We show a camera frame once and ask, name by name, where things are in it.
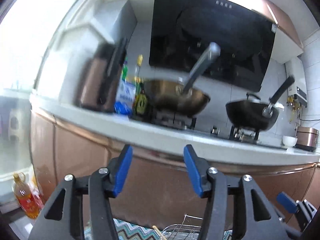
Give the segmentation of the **gas stove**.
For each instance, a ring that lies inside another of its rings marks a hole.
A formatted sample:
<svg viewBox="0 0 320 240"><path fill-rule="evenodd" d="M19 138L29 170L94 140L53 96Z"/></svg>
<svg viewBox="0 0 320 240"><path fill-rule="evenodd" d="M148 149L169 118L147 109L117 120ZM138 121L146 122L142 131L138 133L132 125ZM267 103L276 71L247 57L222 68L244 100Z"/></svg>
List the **gas stove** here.
<svg viewBox="0 0 320 240"><path fill-rule="evenodd" d="M282 138L277 138L273 133L255 133L254 131L235 128L228 121L220 122L206 116L188 118L179 114L155 111L152 114L151 123L204 137L221 138L271 148L286 148L283 145Z"/></svg>

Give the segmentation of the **zigzag patterned cloth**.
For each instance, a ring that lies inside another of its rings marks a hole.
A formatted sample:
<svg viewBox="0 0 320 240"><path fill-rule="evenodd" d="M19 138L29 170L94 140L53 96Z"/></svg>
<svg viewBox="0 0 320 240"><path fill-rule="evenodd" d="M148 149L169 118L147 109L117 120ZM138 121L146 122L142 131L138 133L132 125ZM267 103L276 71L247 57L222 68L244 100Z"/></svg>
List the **zigzag patterned cloth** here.
<svg viewBox="0 0 320 240"><path fill-rule="evenodd" d="M119 239L160 239L153 228L113 219Z"/></svg>

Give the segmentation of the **white gas water heater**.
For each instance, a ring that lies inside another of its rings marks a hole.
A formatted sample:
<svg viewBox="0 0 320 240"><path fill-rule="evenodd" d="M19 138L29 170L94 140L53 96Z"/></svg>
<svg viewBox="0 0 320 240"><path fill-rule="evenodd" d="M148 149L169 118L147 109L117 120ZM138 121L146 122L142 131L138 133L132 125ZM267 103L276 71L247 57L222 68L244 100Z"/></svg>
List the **white gas water heater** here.
<svg viewBox="0 0 320 240"><path fill-rule="evenodd" d="M302 61L298 58L292 58L285 63L287 77L293 75L295 82L288 88L288 96L293 97L302 106L308 106L306 79Z"/></svg>

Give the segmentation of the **wooden chopstick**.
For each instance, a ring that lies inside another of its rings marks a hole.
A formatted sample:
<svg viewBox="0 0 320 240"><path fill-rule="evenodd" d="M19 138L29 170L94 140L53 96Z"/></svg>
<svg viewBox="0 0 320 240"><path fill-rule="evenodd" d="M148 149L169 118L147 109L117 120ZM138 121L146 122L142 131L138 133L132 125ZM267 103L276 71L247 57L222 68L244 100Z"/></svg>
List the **wooden chopstick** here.
<svg viewBox="0 0 320 240"><path fill-rule="evenodd" d="M153 225L152 228L159 235L161 240L167 240L163 233L157 228L157 226Z"/></svg>

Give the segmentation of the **green cap bottle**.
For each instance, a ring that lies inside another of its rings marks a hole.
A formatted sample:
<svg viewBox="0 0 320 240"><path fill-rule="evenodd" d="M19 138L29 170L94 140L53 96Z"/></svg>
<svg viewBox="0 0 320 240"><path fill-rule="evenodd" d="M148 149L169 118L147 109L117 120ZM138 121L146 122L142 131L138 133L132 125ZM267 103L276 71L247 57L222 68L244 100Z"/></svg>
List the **green cap bottle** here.
<svg viewBox="0 0 320 240"><path fill-rule="evenodd" d="M127 67L127 56L126 56L125 60L124 60L124 63L123 63L122 72L121 72L121 79L123 81L126 81L127 71L128 71L128 67Z"/></svg>

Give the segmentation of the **cooking oil bottle on floor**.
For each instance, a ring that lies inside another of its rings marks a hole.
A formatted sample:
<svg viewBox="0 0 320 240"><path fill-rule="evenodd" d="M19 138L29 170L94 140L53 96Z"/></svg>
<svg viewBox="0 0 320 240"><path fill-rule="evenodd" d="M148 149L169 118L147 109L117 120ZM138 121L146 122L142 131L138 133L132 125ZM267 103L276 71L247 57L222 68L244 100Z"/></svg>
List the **cooking oil bottle on floor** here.
<svg viewBox="0 0 320 240"><path fill-rule="evenodd" d="M40 214L39 207L35 202L33 194L28 184L20 178L17 173L13 174L14 184L12 187L14 196L16 197L20 207L25 212L26 216L35 219Z"/></svg>

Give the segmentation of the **copper rice cooker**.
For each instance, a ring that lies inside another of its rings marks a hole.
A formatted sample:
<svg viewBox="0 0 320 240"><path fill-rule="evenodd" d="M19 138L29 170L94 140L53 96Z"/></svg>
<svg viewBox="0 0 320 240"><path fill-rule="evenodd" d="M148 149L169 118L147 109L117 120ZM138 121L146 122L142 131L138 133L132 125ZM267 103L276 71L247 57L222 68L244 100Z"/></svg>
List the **copper rice cooker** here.
<svg viewBox="0 0 320 240"><path fill-rule="evenodd" d="M295 147L314 152L317 148L319 130L312 127L298 126L296 129L297 142Z"/></svg>

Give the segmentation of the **copper lower cabinets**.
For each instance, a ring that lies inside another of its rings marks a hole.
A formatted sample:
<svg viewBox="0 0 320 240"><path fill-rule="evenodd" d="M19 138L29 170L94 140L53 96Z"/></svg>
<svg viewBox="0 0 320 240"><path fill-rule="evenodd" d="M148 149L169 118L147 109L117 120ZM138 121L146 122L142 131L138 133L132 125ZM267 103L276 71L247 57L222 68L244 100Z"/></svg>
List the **copper lower cabinets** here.
<svg viewBox="0 0 320 240"><path fill-rule="evenodd" d="M89 176L117 157L124 147L117 141L92 133L43 110L31 112L30 144L35 177L48 200L67 174ZM319 207L319 164L306 161L298 165L257 165L240 158L219 162L221 150L210 149L207 160L226 175L249 174L265 196L276 204L285 192L292 199L308 200ZM206 201L193 191L183 156L135 146L132 164L122 193L111 200L114 217L150 227L164 228L179 223L183 215L201 217Z"/></svg>

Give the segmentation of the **black range hood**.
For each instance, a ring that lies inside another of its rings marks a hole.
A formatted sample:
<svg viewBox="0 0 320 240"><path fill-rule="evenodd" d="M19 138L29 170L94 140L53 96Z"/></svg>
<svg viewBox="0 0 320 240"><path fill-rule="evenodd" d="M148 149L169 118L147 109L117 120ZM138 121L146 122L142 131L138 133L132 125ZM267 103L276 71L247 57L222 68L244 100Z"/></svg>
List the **black range hood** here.
<svg viewBox="0 0 320 240"><path fill-rule="evenodd" d="M154 0L149 65L188 72L214 42L217 60L204 72L252 92L261 89L276 26L226 0Z"/></svg>

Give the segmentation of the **plastic stool outside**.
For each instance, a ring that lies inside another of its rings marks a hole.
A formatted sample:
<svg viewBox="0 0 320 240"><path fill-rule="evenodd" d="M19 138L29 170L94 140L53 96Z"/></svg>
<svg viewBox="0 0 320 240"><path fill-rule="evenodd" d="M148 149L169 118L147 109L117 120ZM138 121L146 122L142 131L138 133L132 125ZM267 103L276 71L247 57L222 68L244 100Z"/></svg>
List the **plastic stool outside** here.
<svg viewBox="0 0 320 240"><path fill-rule="evenodd" d="M9 114L8 138L10 141L21 142L23 131L21 128L22 113L18 109L12 109Z"/></svg>

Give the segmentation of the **white bowl on counter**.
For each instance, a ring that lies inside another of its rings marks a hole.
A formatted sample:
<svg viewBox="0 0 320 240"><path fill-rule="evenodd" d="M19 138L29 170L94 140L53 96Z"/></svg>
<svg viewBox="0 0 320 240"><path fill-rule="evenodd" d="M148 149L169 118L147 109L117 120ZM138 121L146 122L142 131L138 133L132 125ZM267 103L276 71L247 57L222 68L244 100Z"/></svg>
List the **white bowl on counter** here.
<svg viewBox="0 0 320 240"><path fill-rule="evenodd" d="M282 138L282 143L287 148L294 147L297 143L297 138L284 135Z"/></svg>

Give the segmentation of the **yellow cap oil bottle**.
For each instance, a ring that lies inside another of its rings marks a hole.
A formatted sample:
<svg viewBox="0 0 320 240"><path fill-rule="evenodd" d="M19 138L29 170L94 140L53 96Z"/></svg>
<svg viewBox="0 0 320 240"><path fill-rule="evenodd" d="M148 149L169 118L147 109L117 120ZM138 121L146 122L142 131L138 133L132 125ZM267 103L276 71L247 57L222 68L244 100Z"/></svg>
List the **yellow cap oil bottle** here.
<svg viewBox="0 0 320 240"><path fill-rule="evenodd" d="M137 57L137 61L136 61L136 65L135 65L135 72L134 72L135 83L139 83L139 72L140 72L140 68L142 66L142 62L143 62L143 55L140 54Z"/></svg>

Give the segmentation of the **dark soy sauce bottle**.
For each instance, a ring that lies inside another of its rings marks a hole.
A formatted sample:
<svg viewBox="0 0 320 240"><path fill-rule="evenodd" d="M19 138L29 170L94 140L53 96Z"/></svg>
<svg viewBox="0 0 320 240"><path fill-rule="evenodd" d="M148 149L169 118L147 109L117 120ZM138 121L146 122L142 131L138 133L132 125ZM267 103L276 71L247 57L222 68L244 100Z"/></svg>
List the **dark soy sauce bottle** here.
<svg viewBox="0 0 320 240"><path fill-rule="evenodd" d="M144 83L139 83L139 93L136 96L135 99L135 115L137 116L144 116L145 111L148 105L148 98L146 97L145 90L144 90Z"/></svg>

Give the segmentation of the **copper electric kettle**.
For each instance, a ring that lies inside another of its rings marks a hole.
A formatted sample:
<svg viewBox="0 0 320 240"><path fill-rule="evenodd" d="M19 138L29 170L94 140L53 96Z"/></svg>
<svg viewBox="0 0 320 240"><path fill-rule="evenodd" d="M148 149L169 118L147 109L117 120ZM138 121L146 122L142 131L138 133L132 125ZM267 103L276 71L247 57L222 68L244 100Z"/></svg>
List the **copper electric kettle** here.
<svg viewBox="0 0 320 240"><path fill-rule="evenodd" d="M78 105L97 112L113 113L126 56L127 38L101 43L89 62L79 91Z"/></svg>

